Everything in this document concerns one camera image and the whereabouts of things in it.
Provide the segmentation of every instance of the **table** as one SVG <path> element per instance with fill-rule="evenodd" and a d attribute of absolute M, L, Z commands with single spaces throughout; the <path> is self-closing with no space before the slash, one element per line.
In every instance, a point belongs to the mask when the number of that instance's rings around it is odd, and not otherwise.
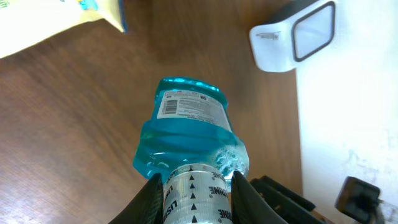
<path fill-rule="evenodd" d="M 159 80 L 229 99 L 251 160 L 301 194 L 295 72 L 254 64 L 248 31 L 287 1 L 126 1 L 128 35 L 82 24 L 0 60 L 0 222 L 107 223 L 146 180 L 132 167 Z"/>

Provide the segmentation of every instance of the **plastic package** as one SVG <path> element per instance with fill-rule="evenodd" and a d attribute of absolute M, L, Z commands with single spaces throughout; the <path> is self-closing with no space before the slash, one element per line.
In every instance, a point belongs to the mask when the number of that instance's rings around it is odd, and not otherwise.
<path fill-rule="evenodd" d="M 126 31 L 122 0 L 0 0 L 0 58 L 84 22 Z"/>

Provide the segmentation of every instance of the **brown wooden surface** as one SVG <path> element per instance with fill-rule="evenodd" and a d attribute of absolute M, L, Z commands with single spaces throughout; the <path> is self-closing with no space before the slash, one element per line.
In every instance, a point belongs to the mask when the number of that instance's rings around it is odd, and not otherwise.
<path fill-rule="evenodd" d="M 167 76 L 222 89 L 248 178 L 300 193 L 295 73 L 260 71 L 248 41 L 285 3 L 128 1 L 129 35 L 92 22 L 0 60 L 0 223 L 113 219 L 146 182 L 131 163 Z"/>

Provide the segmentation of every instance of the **plastic bottle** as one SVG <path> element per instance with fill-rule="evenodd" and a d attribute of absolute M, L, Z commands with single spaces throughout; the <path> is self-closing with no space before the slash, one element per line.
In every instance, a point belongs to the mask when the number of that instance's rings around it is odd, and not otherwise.
<path fill-rule="evenodd" d="M 152 119 L 145 122 L 134 167 L 145 177 L 170 173 L 184 164 L 208 164 L 220 171 L 228 190 L 234 170 L 246 176 L 249 158 L 233 133 L 228 101 L 217 87 L 190 78 L 164 78 L 155 96 Z"/>

